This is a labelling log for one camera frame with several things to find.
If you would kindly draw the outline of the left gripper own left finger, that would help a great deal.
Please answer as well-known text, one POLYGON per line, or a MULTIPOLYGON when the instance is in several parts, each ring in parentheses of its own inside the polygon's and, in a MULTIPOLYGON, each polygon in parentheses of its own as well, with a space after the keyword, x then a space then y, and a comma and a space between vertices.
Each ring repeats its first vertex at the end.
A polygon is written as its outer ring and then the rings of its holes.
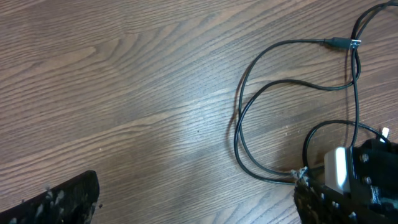
POLYGON ((88 170, 1 212, 1 223, 90 224, 99 194, 98 176, 95 171, 88 170))

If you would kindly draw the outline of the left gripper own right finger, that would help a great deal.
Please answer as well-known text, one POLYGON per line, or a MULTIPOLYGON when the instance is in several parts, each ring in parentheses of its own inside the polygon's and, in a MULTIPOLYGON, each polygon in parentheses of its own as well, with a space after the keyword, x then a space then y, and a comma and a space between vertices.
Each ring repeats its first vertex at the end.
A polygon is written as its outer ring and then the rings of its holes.
POLYGON ((366 205, 310 178, 307 172, 306 167, 292 171, 294 203, 302 223, 397 223, 393 203, 366 205))

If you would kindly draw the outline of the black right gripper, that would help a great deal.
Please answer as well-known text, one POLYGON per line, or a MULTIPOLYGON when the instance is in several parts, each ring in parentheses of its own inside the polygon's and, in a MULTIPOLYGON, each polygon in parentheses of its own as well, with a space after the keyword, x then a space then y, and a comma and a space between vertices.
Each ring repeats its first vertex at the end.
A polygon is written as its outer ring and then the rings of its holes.
POLYGON ((350 154, 352 199, 382 215, 396 215, 397 144, 368 139, 350 154))

